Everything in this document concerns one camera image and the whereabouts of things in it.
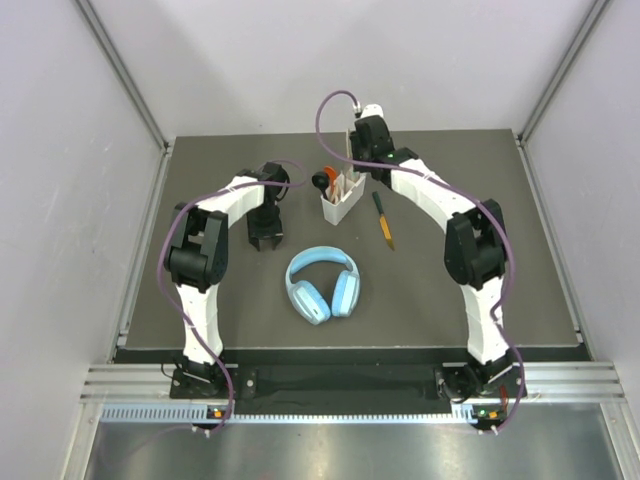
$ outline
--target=ear cushion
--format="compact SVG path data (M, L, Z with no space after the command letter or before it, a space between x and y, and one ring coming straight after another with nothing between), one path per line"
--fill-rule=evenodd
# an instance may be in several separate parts
M347 270L340 273L333 292L333 299L331 300L331 313L333 313L334 317L348 317L351 315L360 293L358 282L358 277L353 273ZM343 307L342 304L345 301L347 301L347 305Z
M294 285L291 301L300 315L314 325L329 320L331 317L327 302L316 290L316 287L306 280L300 280Z

